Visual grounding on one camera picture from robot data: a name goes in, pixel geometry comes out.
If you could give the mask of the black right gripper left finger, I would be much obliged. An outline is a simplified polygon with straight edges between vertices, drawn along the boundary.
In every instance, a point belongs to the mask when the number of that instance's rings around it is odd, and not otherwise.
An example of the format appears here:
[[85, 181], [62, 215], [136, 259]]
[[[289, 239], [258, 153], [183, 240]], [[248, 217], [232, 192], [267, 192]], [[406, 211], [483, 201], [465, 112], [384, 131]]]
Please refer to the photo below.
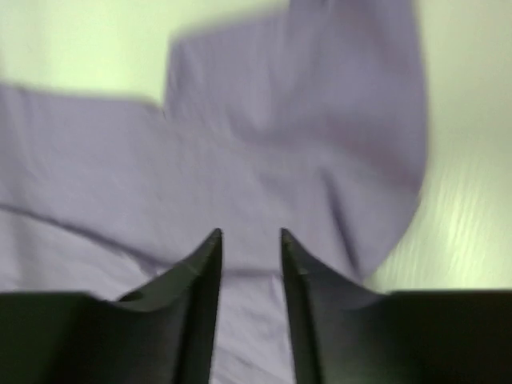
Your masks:
[[85, 293], [1, 296], [4, 383], [206, 383], [222, 232], [116, 301]]

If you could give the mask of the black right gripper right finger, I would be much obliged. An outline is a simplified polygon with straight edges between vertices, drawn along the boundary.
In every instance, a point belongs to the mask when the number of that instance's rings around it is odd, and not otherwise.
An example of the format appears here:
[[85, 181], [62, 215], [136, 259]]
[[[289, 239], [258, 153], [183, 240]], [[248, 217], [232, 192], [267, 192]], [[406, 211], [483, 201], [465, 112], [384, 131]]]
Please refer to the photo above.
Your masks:
[[510, 382], [509, 290], [378, 294], [281, 243], [297, 382]]

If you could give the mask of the purple t-shirt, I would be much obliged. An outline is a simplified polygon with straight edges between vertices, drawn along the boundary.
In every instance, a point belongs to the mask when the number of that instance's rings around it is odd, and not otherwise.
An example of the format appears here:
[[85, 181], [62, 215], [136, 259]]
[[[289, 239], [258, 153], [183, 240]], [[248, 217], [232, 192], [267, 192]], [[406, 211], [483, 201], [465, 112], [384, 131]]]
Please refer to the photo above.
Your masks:
[[279, 232], [370, 276], [418, 207], [426, 112], [413, 4], [294, 1], [190, 34], [156, 107], [1, 88], [1, 287], [112, 298], [215, 227], [213, 380], [293, 380]]

